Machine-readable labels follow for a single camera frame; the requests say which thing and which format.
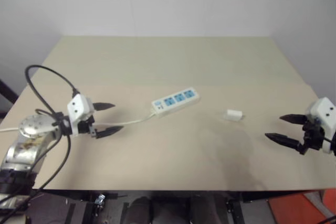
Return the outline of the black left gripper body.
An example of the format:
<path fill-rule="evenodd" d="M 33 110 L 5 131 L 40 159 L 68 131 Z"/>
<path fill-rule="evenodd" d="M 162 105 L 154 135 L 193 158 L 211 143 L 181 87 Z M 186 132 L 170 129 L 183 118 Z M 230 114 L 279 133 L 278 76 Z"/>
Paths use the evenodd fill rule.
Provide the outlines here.
<path fill-rule="evenodd" d="M 80 134 L 90 134 L 92 138 L 97 137 L 97 130 L 93 126 L 95 119 L 93 114 L 95 113 L 94 105 L 91 99 L 85 99 L 80 111 L 80 118 L 78 122 L 78 132 Z"/>

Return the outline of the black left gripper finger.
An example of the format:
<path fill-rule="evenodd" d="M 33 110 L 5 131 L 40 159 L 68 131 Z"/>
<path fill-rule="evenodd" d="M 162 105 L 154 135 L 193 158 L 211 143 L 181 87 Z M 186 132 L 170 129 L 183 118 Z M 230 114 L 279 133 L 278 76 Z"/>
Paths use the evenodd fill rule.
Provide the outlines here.
<path fill-rule="evenodd" d="M 105 103 L 105 102 L 94 103 L 94 109 L 96 111 L 103 111 L 103 110 L 107 110 L 113 107 L 115 107 L 115 105 L 112 103 Z"/>
<path fill-rule="evenodd" d="M 123 126 L 112 126 L 112 127 L 106 128 L 103 131 L 96 131 L 96 139 L 104 138 L 104 137 L 116 134 L 122 129 L 123 129 Z"/>

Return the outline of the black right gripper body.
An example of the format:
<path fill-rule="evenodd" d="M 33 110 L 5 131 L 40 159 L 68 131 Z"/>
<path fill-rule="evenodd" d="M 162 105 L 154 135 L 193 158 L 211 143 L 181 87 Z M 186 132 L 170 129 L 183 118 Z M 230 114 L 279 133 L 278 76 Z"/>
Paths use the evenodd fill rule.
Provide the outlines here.
<path fill-rule="evenodd" d="M 304 131 L 304 143 L 299 146 L 298 152 L 304 155 L 308 149 L 317 151 L 322 149 L 325 132 L 321 127 L 321 121 L 317 118 L 314 119 L 303 115 L 301 124 L 303 125 L 302 130 Z"/>

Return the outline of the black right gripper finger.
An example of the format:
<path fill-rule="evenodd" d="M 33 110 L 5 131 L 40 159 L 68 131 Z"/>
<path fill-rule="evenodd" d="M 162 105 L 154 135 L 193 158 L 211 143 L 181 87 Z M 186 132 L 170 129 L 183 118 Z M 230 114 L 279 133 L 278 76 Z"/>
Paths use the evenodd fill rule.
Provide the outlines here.
<path fill-rule="evenodd" d="M 306 116 L 302 114 L 286 114 L 279 117 L 281 120 L 291 124 L 305 124 Z"/>
<path fill-rule="evenodd" d="M 296 151 L 298 151 L 299 147 L 301 146 L 299 141 L 289 138 L 286 135 L 278 133 L 265 133 L 265 136 L 279 145 L 294 149 Z"/>

